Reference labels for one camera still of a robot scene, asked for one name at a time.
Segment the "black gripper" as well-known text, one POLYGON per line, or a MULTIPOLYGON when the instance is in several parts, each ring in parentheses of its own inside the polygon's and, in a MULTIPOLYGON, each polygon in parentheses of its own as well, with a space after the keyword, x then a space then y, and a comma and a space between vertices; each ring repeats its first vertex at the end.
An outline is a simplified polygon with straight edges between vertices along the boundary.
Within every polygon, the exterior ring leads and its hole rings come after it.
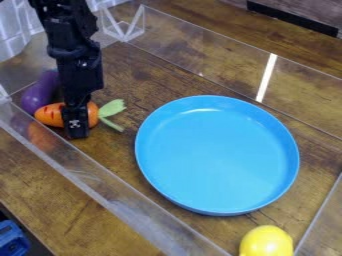
POLYGON ((88 102, 91 93, 104 87, 102 53, 74 59, 59 59, 57 70, 64 102, 72 107, 61 109, 65 134, 71 139, 87 138, 88 110, 86 106, 79 106, 88 102))

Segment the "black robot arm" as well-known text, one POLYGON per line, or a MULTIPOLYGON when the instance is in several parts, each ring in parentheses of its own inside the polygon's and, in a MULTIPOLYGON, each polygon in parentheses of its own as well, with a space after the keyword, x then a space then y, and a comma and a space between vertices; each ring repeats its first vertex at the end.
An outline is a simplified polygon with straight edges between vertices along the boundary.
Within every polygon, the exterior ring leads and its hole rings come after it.
POLYGON ((43 25, 47 53, 56 60, 64 107, 61 119, 71 139, 90 135, 91 93, 104 87, 102 49, 92 40, 98 18, 86 0, 28 0, 43 25))

